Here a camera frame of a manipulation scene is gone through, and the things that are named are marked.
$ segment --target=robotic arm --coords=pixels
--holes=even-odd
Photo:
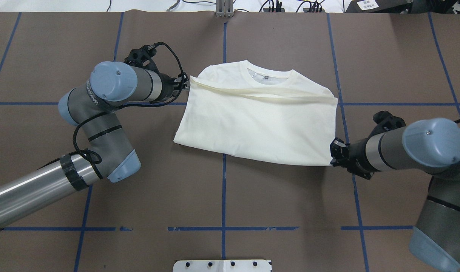
[[[353,144],[335,138],[330,145],[335,167],[370,179],[375,172],[421,169],[432,175],[428,196],[409,249],[418,259],[443,272],[460,269],[460,128],[435,118],[406,126],[381,111],[372,133]]]
[[[166,46],[176,58],[181,71],[178,78],[171,78],[157,69],[152,57],[159,45]],[[178,97],[187,81],[178,57],[161,42],[132,50],[124,63],[96,65],[85,84],[72,89],[59,101],[61,116],[77,126],[73,136],[76,152],[63,155],[0,187],[0,231],[71,193],[84,190],[99,179],[107,177],[111,182],[118,182],[137,172],[141,163],[115,112],[130,106],[169,104]],[[144,104],[127,104],[129,101]],[[77,146],[80,128],[90,142],[86,150]]]

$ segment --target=white floor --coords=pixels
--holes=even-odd
[[[344,0],[347,7],[351,0]],[[32,11],[32,12],[105,12],[109,7],[110,0],[0,0],[0,11]],[[176,0],[111,0],[109,11],[121,12],[132,9],[143,11],[166,11]],[[265,0],[236,0],[235,9],[246,9],[251,12],[259,11]],[[301,4],[299,0],[284,0],[282,7],[286,12],[295,12]],[[322,6],[326,12],[343,12],[342,0],[323,0]],[[299,9],[308,7],[305,3]],[[460,11],[460,5],[456,4],[455,10]],[[172,11],[203,11],[215,10],[215,5],[209,3],[191,4],[183,1]]]

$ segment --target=light blue cap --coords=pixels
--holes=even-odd
[[[416,162],[446,167],[460,161],[460,128],[445,118],[421,120],[403,132],[403,147]]]
[[[424,263],[442,272],[458,272],[460,264],[428,235],[413,227],[410,252]]]
[[[94,93],[108,101],[118,102],[130,97],[138,85],[136,72],[122,62],[101,62],[90,77]]]
[[[73,126],[77,126],[78,123],[74,121],[74,119],[71,117],[71,114],[69,113],[69,105],[68,105],[68,100],[69,100],[69,95],[71,94],[71,91],[66,93],[60,100],[58,104],[59,108],[59,114],[62,116],[62,118],[68,122],[69,124]]]
[[[126,159],[121,162],[118,167],[108,176],[109,181],[116,183],[127,177],[135,174],[141,168],[141,162],[139,161],[136,151],[133,149]]]

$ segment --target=white t-shirt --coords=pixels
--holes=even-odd
[[[291,70],[249,61],[209,66],[191,77],[174,142],[288,165],[329,165],[337,98]]]

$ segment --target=neckline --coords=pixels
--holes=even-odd
[[[265,76],[271,76],[271,77],[276,77],[278,79],[286,79],[286,80],[283,82],[277,83],[277,84],[263,84],[263,83],[260,83],[254,80],[252,76],[249,74],[247,69],[254,71],[258,74],[263,74]],[[240,62],[240,72],[242,76],[244,77],[244,79],[251,85],[259,86],[259,87],[267,87],[267,88],[272,87],[272,86],[281,86],[283,84],[289,84],[289,82],[292,81],[292,79],[294,78],[296,74],[294,70],[283,72],[283,71],[274,71],[274,70],[265,69],[265,68],[262,68],[262,67],[259,67],[259,66],[256,66],[250,63],[248,60],[244,60]]]

